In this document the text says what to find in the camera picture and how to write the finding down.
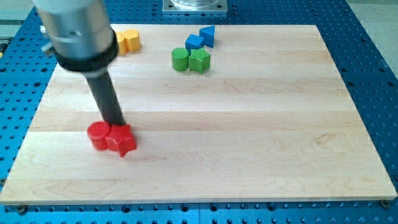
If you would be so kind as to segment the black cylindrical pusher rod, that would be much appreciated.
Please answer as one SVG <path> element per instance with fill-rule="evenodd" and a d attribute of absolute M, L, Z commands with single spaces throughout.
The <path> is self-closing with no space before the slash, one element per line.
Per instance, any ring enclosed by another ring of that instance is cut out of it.
<path fill-rule="evenodd" d="M 104 121 L 109 124 L 125 125 L 123 112 L 107 69 L 84 73 L 87 84 L 96 101 Z"/>

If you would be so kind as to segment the yellow block behind arm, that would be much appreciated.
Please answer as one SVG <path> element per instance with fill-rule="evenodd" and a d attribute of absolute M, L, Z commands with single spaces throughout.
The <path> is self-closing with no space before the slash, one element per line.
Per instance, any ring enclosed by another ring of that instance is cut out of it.
<path fill-rule="evenodd" d="M 123 37 L 123 33 L 120 31 L 116 31 L 116 40 L 118 42 L 118 54 L 119 55 L 124 55 L 127 53 L 127 47 L 126 47 L 126 42 L 125 38 Z"/>

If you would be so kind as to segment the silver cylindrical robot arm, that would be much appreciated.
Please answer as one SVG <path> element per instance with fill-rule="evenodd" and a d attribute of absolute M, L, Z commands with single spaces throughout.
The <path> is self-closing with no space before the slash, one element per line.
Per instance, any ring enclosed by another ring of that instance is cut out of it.
<path fill-rule="evenodd" d="M 103 120 L 125 125 L 123 112 L 108 72 L 119 44 L 102 0 L 35 0 L 53 54 L 65 70 L 82 74 Z"/>

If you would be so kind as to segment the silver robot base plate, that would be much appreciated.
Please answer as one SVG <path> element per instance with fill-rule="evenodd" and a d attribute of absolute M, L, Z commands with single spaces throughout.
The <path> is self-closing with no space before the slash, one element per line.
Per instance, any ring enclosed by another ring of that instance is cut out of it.
<path fill-rule="evenodd" d="M 162 11 L 168 13 L 227 12 L 228 0 L 162 0 Z"/>

